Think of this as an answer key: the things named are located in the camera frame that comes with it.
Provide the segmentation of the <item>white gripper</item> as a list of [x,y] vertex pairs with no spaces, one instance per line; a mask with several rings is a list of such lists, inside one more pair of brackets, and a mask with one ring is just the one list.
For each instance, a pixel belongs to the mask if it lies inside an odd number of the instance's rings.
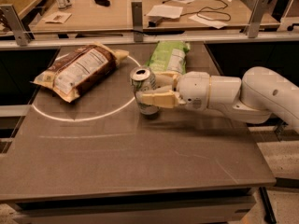
[[181,75],[174,71],[155,73],[156,86],[171,85],[176,91],[138,91],[136,98],[141,104],[162,108],[184,105],[189,110],[203,111],[207,108],[210,75],[206,72],[189,72]]

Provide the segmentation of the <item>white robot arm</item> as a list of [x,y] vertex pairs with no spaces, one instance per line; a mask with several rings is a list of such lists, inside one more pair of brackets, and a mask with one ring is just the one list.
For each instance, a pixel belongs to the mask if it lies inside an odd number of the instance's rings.
[[161,72],[154,75],[158,87],[136,93],[144,105],[190,110],[218,110],[229,119],[259,124],[276,115],[299,133],[299,87],[261,66],[242,78],[212,76],[206,72]]

